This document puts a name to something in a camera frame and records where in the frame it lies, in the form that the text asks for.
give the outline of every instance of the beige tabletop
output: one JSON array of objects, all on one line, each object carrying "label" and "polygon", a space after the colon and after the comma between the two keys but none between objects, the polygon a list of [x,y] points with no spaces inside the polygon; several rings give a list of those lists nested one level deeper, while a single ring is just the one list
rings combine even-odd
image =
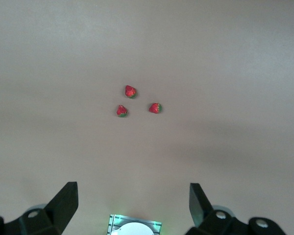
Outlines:
[{"label": "beige tabletop", "polygon": [[183,235],[190,182],[294,235],[294,0],[0,1],[0,215],[68,181],[65,235]]}]

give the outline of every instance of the strawberry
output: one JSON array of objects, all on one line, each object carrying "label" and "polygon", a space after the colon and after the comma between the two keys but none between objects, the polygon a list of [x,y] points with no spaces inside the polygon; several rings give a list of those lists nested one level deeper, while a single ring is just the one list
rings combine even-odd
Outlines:
[{"label": "strawberry", "polygon": [[125,87],[125,95],[128,98],[133,99],[136,96],[136,89],[134,87],[131,87],[131,86],[127,85]]},{"label": "strawberry", "polygon": [[120,118],[125,117],[127,115],[127,109],[123,105],[119,105],[119,107],[117,109],[117,115]]},{"label": "strawberry", "polygon": [[158,114],[162,111],[162,106],[159,103],[154,103],[151,105],[151,107],[149,108],[149,112],[152,112],[154,114]]}]

